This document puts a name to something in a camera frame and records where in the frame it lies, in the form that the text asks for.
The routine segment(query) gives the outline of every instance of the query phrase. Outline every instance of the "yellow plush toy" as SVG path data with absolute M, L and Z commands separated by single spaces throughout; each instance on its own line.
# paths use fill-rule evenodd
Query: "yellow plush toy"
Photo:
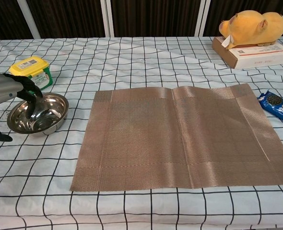
M 229 39 L 226 49 L 241 45 L 269 46 L 283 34 L 283 16 L 276 12 L 242 11 L 222 21 L 219 32 Z

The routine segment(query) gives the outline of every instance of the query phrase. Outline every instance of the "white tablecloth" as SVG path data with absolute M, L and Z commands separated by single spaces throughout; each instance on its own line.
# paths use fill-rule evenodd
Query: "white tablecloth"
M 63 126 L 42 138 L 6 125 L 19 99 L 0 104 L 0 229 L 188 230 L 283 226 L 283 185 L 69 191 L 79 149 L 98 90 L 248 83 L 256 96 L 283 97 L 283 65 L 230 69 L 212 50 L 210 37 L 79 38 L 0 41 L 0 73 L 37 55 L 50 63 L 53 85 L 70 109 Z M 266 113 L 283 142 L 283 122 Z

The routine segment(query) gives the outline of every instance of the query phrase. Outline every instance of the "oreo package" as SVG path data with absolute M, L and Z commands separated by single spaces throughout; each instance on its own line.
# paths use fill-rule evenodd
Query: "oreo package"
M 262 108 L 283 120 L 283 98 L 267 91 L 258 98 Z

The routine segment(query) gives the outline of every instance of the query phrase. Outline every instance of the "woven placemat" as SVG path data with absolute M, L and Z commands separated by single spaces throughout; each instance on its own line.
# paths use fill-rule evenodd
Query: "woven placemat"
M 283 144 L 248 84 L 97 92 L 72 191 L 283 184 Z

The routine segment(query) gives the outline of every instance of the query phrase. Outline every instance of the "stainless steel bowl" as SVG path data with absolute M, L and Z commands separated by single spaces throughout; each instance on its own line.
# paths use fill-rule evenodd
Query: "stainless steel bowl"
M 25 116 L 27 102 L 22 101 L 9 113 L 7 125 L 16 133 L 49 135 L 61 127 L 68 107 L 68 100 L 64 96 L 56 93 L 43 93 L 43 99 L 37 100 L 30 119 Z

